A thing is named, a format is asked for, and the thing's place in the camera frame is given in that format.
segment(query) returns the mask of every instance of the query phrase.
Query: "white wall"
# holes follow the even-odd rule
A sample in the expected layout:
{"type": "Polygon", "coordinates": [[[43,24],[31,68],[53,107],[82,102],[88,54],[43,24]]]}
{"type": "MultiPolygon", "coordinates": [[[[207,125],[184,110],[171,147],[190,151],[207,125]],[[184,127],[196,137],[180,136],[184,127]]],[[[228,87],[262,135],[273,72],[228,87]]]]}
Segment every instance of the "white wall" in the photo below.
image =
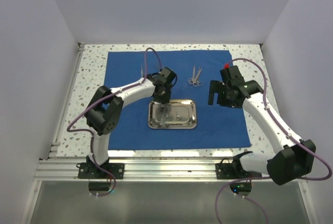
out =
{"type": "Polygon", "coordinates": [[[19,223],[76,43],[54,0],[0,0],[0,223],[19,223]]]}
{"type": "Polygon", "coordinates": [[[263,43],[288,0],[56,0],[86,43],[263,43]]]}
{"type": "MultiPolygon", "coordinates": [[[[281,115],[333,165],[333,0],[290,0],[263,54],[281,115]]],[[[316,162],[313,176],[326,175],[316,162]]],[[[311,182],[321,223],[332,223],[333,180],[311,182]]]]}

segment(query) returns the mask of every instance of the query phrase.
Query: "white robotic arm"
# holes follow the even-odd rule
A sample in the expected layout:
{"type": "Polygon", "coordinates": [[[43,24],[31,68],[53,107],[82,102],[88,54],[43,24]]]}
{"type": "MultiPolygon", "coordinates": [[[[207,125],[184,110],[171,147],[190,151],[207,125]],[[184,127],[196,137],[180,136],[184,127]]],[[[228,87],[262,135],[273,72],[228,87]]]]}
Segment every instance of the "white robotic arm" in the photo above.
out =
{"type": "MultiPolygon", "coordinates": [[[[147,79],[144,82],[143,82],[143,80],[144,80],[144,78],[141,78],[137,82],[110,89],[110,91],[121,91],[120,93],[117,94],[117,97],[120,97],[123,100],[122,109],[125,106],[128,106],[130,103],[133,103],[137,100],[153,96],[154,91],[155,91],[155,85],[153,84],[153,82],[151,80],[147,79]],[[135,86],[133,88],[124,90],[124,88],[130,87],[131,85],[135,85],[135,84],[139,84],[139,85],[135,86]]],[[[116,123],[112,122],[110,124],[111,125],[109,126],[109,128],[110,128],[110,130],[113,130],[114,127],[116,126],[116,123]]],[[[106,162],[107,160],[109,160],[108,146],[109,146],[111,132],[108,134],[99,135],[93,127],[90,127],[90,129],[95,134],[95,139],[93,142],[93,151],[94,151],[95,160],[98,165],[101,165],[104,162],[106,162]]],[[[92,152],[90,152],[88,156],[91,159],[91,161],[93,161],[92,152]]]]}
{"type": "Polygon", "coordinates": [[[211,81],[208,104],[213,104],[214,94],[217,93],[217,103],[231,108],[243,108],[258,123],[269,139],[275,155],[244,152],[234,157],[232,164],[220,165],[227,170],[233,170],[237,177],[248,177],[247,172],[257,172],[269,175],[272,180],[282,185],[311,172],[314,157],[304,151],[299,145],[290,140],[293,137],[301,145],[315,152],[311,140],[303,141],[270,107],[271,114],[288,134],[269,115],[263,102],[263,90],[256,81],[245,82],[238,67],[226,67],[220,71],[223,82],[211,81]]]}
{"type": "Polygon", "coordinates": [[[118,124],[122,109],[147,97],[153,97],[154,101],[159,103],[169,103],[174,79],[177,79],[177,75],[165,67],[160,72],[148,74],[146,78],[143,77],[137,82],[111,89],[100,86],[96,90],[88,105],[89,110],[84,115],[93,137],[86,163],[78,164],[79,178],[108,177],[106,172],[117,165],[109,164],[109,139],[118,124]]]}

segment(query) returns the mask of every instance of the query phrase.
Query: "stainless steel tray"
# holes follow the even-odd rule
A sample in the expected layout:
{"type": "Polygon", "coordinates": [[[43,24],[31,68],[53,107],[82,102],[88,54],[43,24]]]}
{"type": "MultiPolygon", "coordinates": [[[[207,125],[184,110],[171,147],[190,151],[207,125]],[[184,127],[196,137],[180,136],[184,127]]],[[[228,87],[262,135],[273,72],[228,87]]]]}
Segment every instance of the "stainless steel tray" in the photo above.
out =
{"type": "Polygon", "coordinates": [[[170,100],[168,104],[150,102],[148,126],[152,129],[193,129],[197,126],[196,104],[192,100],[170,100]]]}

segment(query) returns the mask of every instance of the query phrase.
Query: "cable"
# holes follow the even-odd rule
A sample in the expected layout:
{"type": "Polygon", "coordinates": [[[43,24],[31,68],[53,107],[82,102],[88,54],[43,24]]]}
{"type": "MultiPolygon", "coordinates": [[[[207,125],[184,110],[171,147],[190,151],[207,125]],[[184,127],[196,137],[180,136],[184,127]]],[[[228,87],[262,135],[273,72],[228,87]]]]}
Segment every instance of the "cable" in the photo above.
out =
{"type": "MultiPolygon", "coordinates": [[[[141,82],[139,82],[139,83],[135,83],[135,84],[133,84],[133,85],[129,85],[129,86],[127,86],[127,87],[124,87],[123,89],[122,89],[122,91],[125,91],[125,90],[128,90],[128,89],[131,89],[131,88],[134,88],[134,87],[136,87],[136,86],[139,86],[141,83],[143,83],[146,79],[147,79],[147,74],[148,74],[148,68],[147,68],[147,53],[148,53],[148,50],[152,50],[154,53],[155,53],[155,55],[156,55],[156,57],[157,57],[157,59],[158,59],[158,61],[159,61],[159,64],[160,64],[160,67],[162,67],[162,62],[161,62],[161,59],[160,59],[160,57],[158,56],[158,54],[157,54],[157,52],[153,49],[153,48],[151,48],[151,47],[148,47],[146,50],[145,50],[145,55],[144,55],[144,60],[145,60],[145,75],[144,75],[144,79],[141,81],[141,82]]],[[[113,190],[114,190],[114,188],[116,187],[116,178],[114,177],[114,175],[110,172],[110,171],[107,171],[107,170],[105,170],[105,169],[103,169],[103,168],[101,168],[99,165],[98,165],[98,163],[96,162],[96,159],[95,159],[95,155],[94,155],[94,150],[93,150],[93,144],[94,144],[94,138],[95,138],[95,134],[94,134],[94,132],[93,131],[91,131],[90,129],[84,129],[84,128],[82,128],[82,129],[71,129],[71,127],[80,119],[80,118],[82,118],[88,111],[90,111],[92,108],[94,108],[95,106],[97,106],[98,104],[100,104],[100,103],[102,103],[104,100],[106,100],[106,99],[109,99],[109,98],[112,98],[113,96],[115,96],[115,95],[117,95],[117,94],[119,94],[121,91],[120,90],[118,90],[118,91],[116,91],[115,93],[112,93],[112,94],[110,94],[110,95],[107,95],[107,96],[105,96],[105,97],[103,97],[103,98],[101,98],[101,99],[99,99],[99,100],[97,100],[96,102],[94,102],[94,103],[92,103],[89,107],[87,107],[83,112],[81,112],[69,125],[68,125],[68,127],[67,127],[67,129],[66,129],[66,131],[67,132],[70,132],[70,133],[72,133],[72,132],[81,132],[81,131],[86,131],[86,132],[89,132],[91,135],[92,135],[92,137],[91,137],[91,139],[90,139],[90,152],[91,152],[91,154],[92,154],[92,158],[93,158],[93,161],[94,161],[94,164],[95,164],[95,166],[99,169],[99,170],[101,170],[101,171],[103,171],[104,173],[106,173],[106,174],[108,174],[108,175],[110,175],[110,177],[113,179],[113,181],[114,181],[114,184],[113,184],[113,186],[112,186],[112,188],[108,191],[108,192],[106,192],[106,193],[103,193],[103,194],[96,194],[96,196],[105,196],[105,195],[108,195],[109,193],[111,193],[113,190]]]]}
{"type": "Polygon", "coordinates": [[[227,160],[227,161],[228,161],[228,163],[230,163],[230,161],[229,161],[229,159],[228,159],[228,158],[223,158],[223,159],[222,159],[222,161],[220,161],[220,164],[222,164],[224,160],[227,160]]]}
{"type": "MultiPolygon", "coordinates": [[[[239,182],[239,181],[245,181],[245,180],[266,180],[266,179],[270,179],[270,177],[248,177],[248,178],[241,178],[241,179],[236,179],[236,180],[233,180],[233,181],[230,181],[228,182],[226,185],[222,186],[220,188],[220,190],[218,191],[217,195],[216,195],[216,198],[215,198],[215,214],[216,214],[216,217],[217,217],[217,220],[219,221],[220,224],[223,224],[220,216],[219,216],[219,212],[217,211],[217,202],[219,201],[219,197],[220,197],[220,194],[222,193],[222,191],[228,187],[229,185],[235,183],[235,182],[239,182]]],[[[236,194],[237,196],[245,199],[245,200],[248,200],[249,202],[252,202],[253,204],[257,205],[261,211],[263,212],[264,216],[265,216],[265,220],[266,220],[266,224],[268,224],[268,215],[266,213],[266,211],[264,210],[264,208],[258,203],[256,202],[255,200],[251,199],[251,198],[248,198],[248,197],[243,197],[242,195],[239,195],[239,194],[236,194]]]]}

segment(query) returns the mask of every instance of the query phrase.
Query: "forceps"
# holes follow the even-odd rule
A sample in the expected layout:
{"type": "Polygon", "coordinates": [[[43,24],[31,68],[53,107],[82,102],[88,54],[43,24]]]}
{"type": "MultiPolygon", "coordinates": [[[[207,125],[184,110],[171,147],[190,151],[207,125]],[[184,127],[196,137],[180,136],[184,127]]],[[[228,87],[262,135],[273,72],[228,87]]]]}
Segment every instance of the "forceps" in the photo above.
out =
{"type": "Polygon", "coordinates": [[[188,83],[194,87],[202,86],[202,82],[198,81],[202,68],[199,68],[198,74],[196,76],[196,66],[193,67],[192,78],[188,79],[188,83]]]}

